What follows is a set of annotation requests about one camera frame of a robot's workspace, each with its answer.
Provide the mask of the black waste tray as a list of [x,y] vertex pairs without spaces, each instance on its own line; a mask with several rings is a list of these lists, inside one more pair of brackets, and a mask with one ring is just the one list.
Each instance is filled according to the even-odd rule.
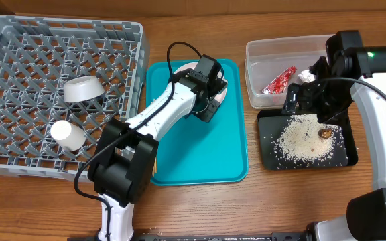
[[[260,138],[261,158],[264,168],[268,170],[280,171],[290,168],[278,169],[277,164],[279,163],[276,158],[270,153],[271,139],[280,134],[282,127],[287,123],[287,119],[295,115],[283,114],[280,109],[269,109],[262,110],[257,115],[257,124]],[[320,168],[331,168],[331,167],[348,167],[356,165],[359,158],[357,154],[357,148],[353,138],[353,133],[350,125],[350,119],[348,112],[344,111],[331,119],[330,125],[338,125],[342,128],[343,141],[346,147],[346,156],[337,156],[334,158],[336,163],[329,167],[305,167],[295,169],[320,169]]]

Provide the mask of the brown food scrap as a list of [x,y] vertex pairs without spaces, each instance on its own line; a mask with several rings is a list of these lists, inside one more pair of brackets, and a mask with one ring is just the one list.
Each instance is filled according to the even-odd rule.
[[329,139],[333,135],[332,129],[320,129],[318,131],[318,136],[322,139]]

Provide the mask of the red snack wrapper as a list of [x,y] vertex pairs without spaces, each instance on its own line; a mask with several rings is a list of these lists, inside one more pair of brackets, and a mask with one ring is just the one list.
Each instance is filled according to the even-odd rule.
[[297,68],[291,66],[284,70],[279,76],[271,81],[263,90],[264,94],[281,94],[286,89],[291,77],[296,73]]

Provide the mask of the clear plastic bin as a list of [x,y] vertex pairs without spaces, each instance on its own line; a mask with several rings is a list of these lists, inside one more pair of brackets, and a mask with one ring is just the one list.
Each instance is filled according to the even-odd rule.
[[285,93],[264,94],[263,89],[288,68],[296,67],[290,83],[326,55],[329,35],[307,35],[250,41],[246,45],[245,80],[249,102],[255,109],[281,108]]

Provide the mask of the grey small bowl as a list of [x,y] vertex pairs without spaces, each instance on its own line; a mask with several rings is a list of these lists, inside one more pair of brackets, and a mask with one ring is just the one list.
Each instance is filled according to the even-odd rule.
[[82,102],[105,93],[99,79],[95,76],[82,76],[67,81],[63,87],[64,102]]

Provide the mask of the teal serving tray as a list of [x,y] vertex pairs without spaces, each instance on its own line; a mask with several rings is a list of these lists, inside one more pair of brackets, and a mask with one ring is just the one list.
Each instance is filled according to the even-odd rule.
[[181,118],[161,139],[157,152],[158,186],[235,183],[249,170],[243,98],[238,66],[219,62],[228,82],[227,94],[208,123]]

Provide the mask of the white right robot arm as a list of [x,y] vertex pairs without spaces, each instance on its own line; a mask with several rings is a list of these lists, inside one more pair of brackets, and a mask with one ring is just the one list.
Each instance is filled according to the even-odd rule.
[[373,189],[352,199],[345,215],[308,225],[303,239],[386,240],[386,46],[366,47],[357,30],[339,31],[310,70],[314,81],[288,87],[283,113],[314,113],[325,123],[356,104],[371,153]]

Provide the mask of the white tissue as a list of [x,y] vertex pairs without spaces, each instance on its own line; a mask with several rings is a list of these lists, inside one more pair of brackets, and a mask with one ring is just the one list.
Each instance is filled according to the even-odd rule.
[[310,83],[316,80],[316,76],[309,70],[303,70],[298,74],[298,78],[302,83]]

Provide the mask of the grey dishwasher rack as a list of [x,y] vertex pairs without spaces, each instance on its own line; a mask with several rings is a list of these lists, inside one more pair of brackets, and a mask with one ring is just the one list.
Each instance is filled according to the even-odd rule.
[[[107,121],[137,114],[149,60],[143,26],[0,15],[0,175],[72,181]],[[105,93],[64,102],[64,84],[95,76]],[[56,121],[85,132],[76,151],[52,138]]]

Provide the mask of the white rice pile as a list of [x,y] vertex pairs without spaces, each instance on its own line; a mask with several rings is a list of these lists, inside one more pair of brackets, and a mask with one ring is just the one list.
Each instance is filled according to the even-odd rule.
[[[322,139],[320,129],[332,129],[333,135]],[[346,156],[342,128],[319,123],[315,114],[289,117],[280,134],[271,139],[271,148],[278,169],[329,167],[336,163],[335,157]]]

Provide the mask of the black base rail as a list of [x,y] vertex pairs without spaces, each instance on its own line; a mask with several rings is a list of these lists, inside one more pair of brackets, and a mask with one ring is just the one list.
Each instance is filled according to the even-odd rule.
[[128,236],[131,241],[313,241],[317,240],[313,231],[306,229],[302,232],[272,232],[270,234],[241,234],[241,235],[184,235],[168,236],[143,231],[132,231]]

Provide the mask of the white paper cup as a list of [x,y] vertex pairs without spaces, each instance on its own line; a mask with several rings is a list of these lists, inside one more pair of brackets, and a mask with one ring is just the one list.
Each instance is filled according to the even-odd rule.
[[50,134],[59,146],[68,151],[78,150],[86,140],[85,132],[67,120],[56,121],[50,128]]

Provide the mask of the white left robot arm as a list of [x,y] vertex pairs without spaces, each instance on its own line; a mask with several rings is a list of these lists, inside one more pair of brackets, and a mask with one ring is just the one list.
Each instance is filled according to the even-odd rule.
[[137,116],[111,119],[104,127],[88,179],[102,203],[97,240],[130,240],[133,207],[151,179],[162,137],[181,118],[194,115],[209,122],[224,92],[221,64],[203,55],[193,68],[172,74],[162,95]]

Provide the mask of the large white plate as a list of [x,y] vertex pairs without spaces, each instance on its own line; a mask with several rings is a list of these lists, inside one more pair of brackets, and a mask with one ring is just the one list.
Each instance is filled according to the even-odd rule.
[[[194,69],[196,67],[198,62],[189,62],[187,64],[184,64],[182,65],[181,67],[179,67],[175,73],[177,74],[178,72],[181,72],[183,70],[187,70],[189,68],[191,69]],[[224,69],[222,68],[220,70],[220,72],[218,73],[218,77],[219,78],[222,78],[222,80],[224,81],[224,83],[226,84],[226,86],[223,88],[223,90],[221,90],[215,97],[214,99],[216,101],[218,101],[220,104],[222,104],[222,102],[224,101],[226,95],[227,95],[227,87],[228,87],[228,81],[226,80],[226,78],[224,77]]]

